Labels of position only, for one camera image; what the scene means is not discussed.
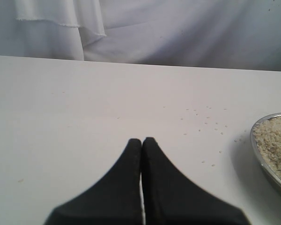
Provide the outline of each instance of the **bowl rim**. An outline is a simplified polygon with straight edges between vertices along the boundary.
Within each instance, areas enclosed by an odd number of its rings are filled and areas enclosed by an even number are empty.
[[[281,187],[281,179],[275,174],[275,172],[269,167],[269,165],[266,163],[266,161],[263,159],[258,147],[257,147],[257,142],[255,141],[255,136],[254,136],[254,128],[257,127],[260,123],[266,120],[273,119],[275,117],[281,116],[281,113],[275,113],[271,114],[265,117],[262,117],[258,121],[256,121],[250,131],[250,140],[251,140],[251,145],[253,147],[254,154],[261,164],[262,168],[266,171],[266,173]]]

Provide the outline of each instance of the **metal bowl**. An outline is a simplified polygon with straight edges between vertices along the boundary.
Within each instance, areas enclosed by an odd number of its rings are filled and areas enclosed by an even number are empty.
[[[265,162],[265,160],[263,159],[258,147],[257,147],[257,143],[255,141],[255,136],[254,136],[254,131],[253,129],[258,126],[259,123],[262,123],[265,120],[271,120],[272,118],[281,116],[281,113],[276,113],[276,114],[272,114],[272,115],[268,115],[265,116],[263,118],[261,118],[260,120],[258,120],[252,127],[251,132],[250,132],[250,139],[251,139],[251,144],[254,150],[254,154],[257,158],[257,160],[259,161],[263,171],[265,172],[265,174],[267,175],[268,180],[270,181],[270,183],[274,186],[274,188],[276,188],[279,193],[281,194],[281,179],[274,173],[274,171],[269,167],[269,165]]]

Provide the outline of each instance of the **white table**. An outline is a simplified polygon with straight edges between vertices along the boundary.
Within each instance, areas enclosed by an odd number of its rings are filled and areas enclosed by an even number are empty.
[[[146,136],[253,225],[281,225],[248,135],[278,112],[281,72],[0,56],[0,225],[42,224]]]

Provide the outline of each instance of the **white rice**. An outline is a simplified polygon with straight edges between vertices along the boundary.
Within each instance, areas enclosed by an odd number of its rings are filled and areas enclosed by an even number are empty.
[[[281,179],[281,116],[262,122],[253,131],[263,159]]]

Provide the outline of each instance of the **silver bowl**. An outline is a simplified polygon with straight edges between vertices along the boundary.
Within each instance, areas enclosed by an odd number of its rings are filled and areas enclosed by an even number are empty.
[[[269,165],[265,162],[265,160],[263,159],[258,147],[257,147],[257,143],[255,141],[255,136],[254,136],[254,131],[253,129],[258,126],[259,123],[262,123],[265,120],[271,120],[272,118],[281,116],[281,113],[276,113],[276,114],[272,114],[272,115],[268,115],[265,116],[263,118],[261,118],[260,120],[258,120],[252,127],[251,132],[250,132],[250,139],[251,139],[251,144],[253,147],[253,151],[254,154],[257,158],[257,160],[259,161],[261,168],[263,169],[263,171],[265,172],[265,174],[267,175],[268,180],[270,181],[270,183],[274,186],[274,188],[276,188],[279,193],[281,194],[281,179],[274,173],[274,171],[269,167]]]

